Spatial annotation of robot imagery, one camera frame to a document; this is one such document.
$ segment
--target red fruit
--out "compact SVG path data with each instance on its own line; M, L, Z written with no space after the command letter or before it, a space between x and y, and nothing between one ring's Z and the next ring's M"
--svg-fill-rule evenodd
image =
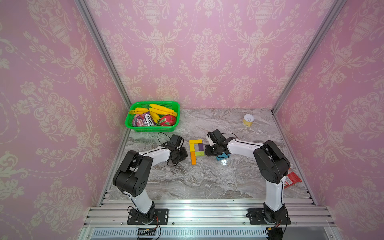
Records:
M172 115L165 115L158 122L160 126L164 126L164 127L173 126L175 125L175 123L176 123L176 118L175 116L172 116Z

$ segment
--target canned food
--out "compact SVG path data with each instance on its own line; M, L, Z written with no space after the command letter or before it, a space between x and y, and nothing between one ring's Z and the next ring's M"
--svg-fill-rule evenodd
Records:
M243 125L246 127L250 127L253 124L255 118L251 114L245 114L243 119Z

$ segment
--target blue object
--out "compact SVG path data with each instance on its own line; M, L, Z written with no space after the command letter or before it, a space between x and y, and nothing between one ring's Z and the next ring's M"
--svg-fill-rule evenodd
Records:
M221 160L223 160L223 159L227 159L227 158L229 158L229 156L231 156L231 154L226 154L225 152L223 152L223 154L221 154L221 155L219 155L219 156L216 156L216 159L217 159L218 161L221 161Z

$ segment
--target red package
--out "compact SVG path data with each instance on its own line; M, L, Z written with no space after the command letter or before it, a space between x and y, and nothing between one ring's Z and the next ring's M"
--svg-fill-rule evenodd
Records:
M290 187L293 184L298 183L298 182L302 182L301 179L299 178L299 176L297 176L297 174L294 173L292 171L292 169L289 169L288 170L288 175L285 178L284 188Z
M132 122L132 126L134 127L148 127L154 125L155 122L153 121L149 112L143 113L141 115L136 114Z

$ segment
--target vent grille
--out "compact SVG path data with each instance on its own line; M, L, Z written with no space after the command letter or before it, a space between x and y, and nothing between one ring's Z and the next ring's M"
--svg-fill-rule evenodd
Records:
M114 238L136 238L138 228L123 227L123 228L95 228L92 239L114 237ZM157 229L151 237L157 237L160 230ZM255 238L268 237L265 227L163 227L161 236L166 238Z

